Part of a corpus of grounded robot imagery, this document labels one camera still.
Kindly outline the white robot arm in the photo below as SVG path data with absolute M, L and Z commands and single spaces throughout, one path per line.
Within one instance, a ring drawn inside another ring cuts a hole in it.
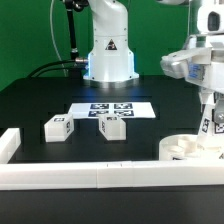
M 224 0 L 156 0 L 188 7 L 188 36 L 183 48 L 161 58 L 165 75 L 224 94 Z M 94 45 L 86 79 L 108 85 L 136 79 L 128 47 L 127 9 L 117 0 L 88 0 Z

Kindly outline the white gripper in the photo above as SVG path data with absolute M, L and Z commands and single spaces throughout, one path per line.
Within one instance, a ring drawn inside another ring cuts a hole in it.
M 214 122 L 224 123 L 224 34 L 190 35 L 183 48 L 163 56 L 160 65 L 169 77 L 218 92 Z

